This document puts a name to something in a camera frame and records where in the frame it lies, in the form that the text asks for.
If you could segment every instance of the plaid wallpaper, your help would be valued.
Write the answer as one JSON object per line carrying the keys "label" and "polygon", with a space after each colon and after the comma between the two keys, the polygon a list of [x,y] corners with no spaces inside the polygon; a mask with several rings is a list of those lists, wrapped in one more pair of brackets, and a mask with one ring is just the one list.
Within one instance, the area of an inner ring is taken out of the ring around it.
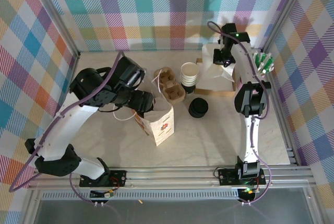
{"label": "plaid wallpaper", "polygon": [[259,47],[286,0],[53,0],[82,51],[200,49],[208,20],[235,22]]}
{"label": "plaid wallpaper", "polygon": [[334,0],[298,0],[271,52],[299,156],[334,223]]}
{"label": "plaid wallpaper", "polygon": [[[9,185],[65,98],[74,58],[40,0],[0,0],[0,223],[17,223],[26,189]],[[29,167],[19,182],[31,176]]]}

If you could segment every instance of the paper bag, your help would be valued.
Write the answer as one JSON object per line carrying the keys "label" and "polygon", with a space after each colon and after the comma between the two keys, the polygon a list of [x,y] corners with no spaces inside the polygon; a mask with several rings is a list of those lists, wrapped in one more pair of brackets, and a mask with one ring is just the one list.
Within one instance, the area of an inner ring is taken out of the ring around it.
{"label": "paper bag", "polygon": [[154,139],[158,146],[174,133],[173,106],[159,93],[157,87],[148,78],[144,80],[138,89],[151,92],[154,95],[154,106],[152,111],[144,113],[144,118],[138,114],[134,118],[145,133]]}

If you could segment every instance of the beige table surface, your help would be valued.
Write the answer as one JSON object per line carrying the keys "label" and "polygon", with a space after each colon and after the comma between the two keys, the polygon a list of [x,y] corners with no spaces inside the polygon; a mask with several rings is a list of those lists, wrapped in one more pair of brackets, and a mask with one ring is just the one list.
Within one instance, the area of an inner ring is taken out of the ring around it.
{"label": "beige table surface", "polygon": [[[115,52],[82,53],[77,73],[87,67],[112,66]],[[177,77],[181,65],[196,62],[201,51],[126,52],[140,66],[152,73],[161,67],[172,68]],[[188,113],[196,97],[207,100],[209,110],[201,119]],[[112,109],[112,104],[103,109]],[[131,115],[130,109],[117,111],[119,118]],[[234,165],[241,144],[241,122],[233,98],[190,94],[174,105],[175,133],[156,147],[134,119],[121,122],[112,113],[97,112],[72,140],[74,147],[93,157],[101,157],[108,166],[206,166]],[[289,158],[273,107],[260,122],[259,154],[269,164],[289,164]]]}

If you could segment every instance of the metal bracket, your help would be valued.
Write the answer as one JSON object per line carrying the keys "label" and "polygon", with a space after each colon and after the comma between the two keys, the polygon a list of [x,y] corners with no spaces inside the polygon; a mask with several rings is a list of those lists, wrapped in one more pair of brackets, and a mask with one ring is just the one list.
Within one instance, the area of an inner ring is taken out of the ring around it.
{"label": "metal bracket", "polygon": [[86,176],[81,176],[80,187],[124,187],[126,181],[126,170],[110,170],[108,180],[101,185],[95,180],[91,180]]}
{"label": "metal bracket", "polygon": [[256,186],[257,179],[259,180],[259,185],[266,185],[266,177],[263,169],[260,169],[258,177],[250,179],[238,179],[238,173],[235,169],[219,169],[219,185],[220,186],[229,186],[229,185],[246,185],[246,186]]}

